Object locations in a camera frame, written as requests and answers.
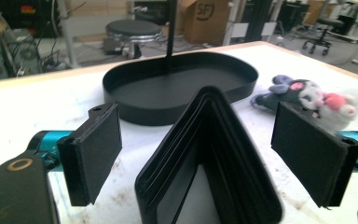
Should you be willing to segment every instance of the black stool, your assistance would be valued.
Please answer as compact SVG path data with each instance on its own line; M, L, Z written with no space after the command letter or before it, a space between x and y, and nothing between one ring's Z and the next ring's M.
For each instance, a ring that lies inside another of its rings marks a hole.
M130 43L129 58L132 59L142 56L139 43L155 41L162 34L161 27L150 21L112 21L105 28L108 38Z
M343 21L327 19L327 18L318 19L317 22L320 23L320 24L323 24L323 25L333 26L335 28L339 28L339 27L344 26ZM322 55L327 55L327 53L328 53L328 51L330 50L330 47L331 47L331 43L324 40L324 36L327 33L327 29L328 29L328 27L326 27L324 29L324 32L322 33L321 37L319 37L319 39L306 41L304 43L304 45L303 45L303 49L306 49L307 44L311 43L312 47L310 48L310 54L313 54L313 52L315 51L316 45L318 45L318 46L322 46L322 47L326 48L326 49L324 49Z

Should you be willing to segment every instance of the table surface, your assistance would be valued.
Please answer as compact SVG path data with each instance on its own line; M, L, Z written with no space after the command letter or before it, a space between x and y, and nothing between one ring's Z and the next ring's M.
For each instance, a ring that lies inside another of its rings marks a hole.
M313 80L327 92L350 94L356 99L358 110L356 74L265 42L206 51L231 55L251 64L259 73L252 96L267 92L272 77L285 74ZM119 64L122 63L0 81L0 164L21 154L39 131L75 130L88 118L90 108L103 104L103 76ZM282 223L357 223L358 174L351 176L340 207L318 208L271 149L274 116L250 106L252 96L232 107L253 138L281 199ZM120 127L123 148L95 205L72 207L62 173L49 173L62 223L141 223L134 180L172 126L147 127L121 120ZM358 116L347 130L358 131Z

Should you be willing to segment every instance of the round stool seat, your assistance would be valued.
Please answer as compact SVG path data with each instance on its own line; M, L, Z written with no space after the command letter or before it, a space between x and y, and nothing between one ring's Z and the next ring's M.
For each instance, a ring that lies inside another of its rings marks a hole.
M106 34L130 42L147 42L161 37L161 28L150 21L112 21L106 25Z
M342 27L344 26L344 22L343 21L339 21L339 20L334 20L334 19L328 19L328 18L320 18L317 20L318 23L323 24L323 25L329 25L329 26L334 26L334 27Z

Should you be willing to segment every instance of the floor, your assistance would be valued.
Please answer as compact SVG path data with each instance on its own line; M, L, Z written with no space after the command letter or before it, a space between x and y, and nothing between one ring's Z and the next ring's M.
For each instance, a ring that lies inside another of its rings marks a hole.
M268 42L358 74L358 64L352 62L352 60L358 60L358 42L351 43L348 40L328 35L326 40L330 41L333 44L333 47L331 47L327 55L323 56L322 52L324 48L316 48L313 54L309 53L309 49L302 49L303 43L313 36L316 35L304 35L299 32L291 32L284 36L273 35ZM237 42L239 43L241 41L233 40L232 44L236 44ZM205 49L209 47L212 46L192 45L187 43L181 36L176 36L173 43L173 52ZM163 37L159 41L143 44L141 46L141 51L143 57L151 57L165 55L166 48L167 38ZM68 66L65 66L68 64L68 59L66 56L67 52L65 44L62 39L43 39L39 45L39 50L42 58L47 62L48 71L68 69ZM77 40L75 42L75 56L76 61L80 66L127 60L127 57L122 55L106 55L103 50L102 41Z

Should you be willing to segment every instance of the plush toy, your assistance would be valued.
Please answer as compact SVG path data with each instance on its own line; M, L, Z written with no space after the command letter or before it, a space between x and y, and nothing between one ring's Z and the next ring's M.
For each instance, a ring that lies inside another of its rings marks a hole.
M333 132L346 128L356 116L354 101L350 96L323 93L313 81L278 75L272 82L274 85L268 88L269 93L252 98L253 106L276 112L279 102L300 105L312 110L319 125Z
M313 81L278 75L272 82L274 85L268 88L270 93L256 95L251 100L253 106L264 106L276 112L279 102L301 105L310 110L317 110L323 104L322 90Z
M336 93L324 94L324 104L314 114L322 127L332 131L343 130L354 120L355 116L353 99Z

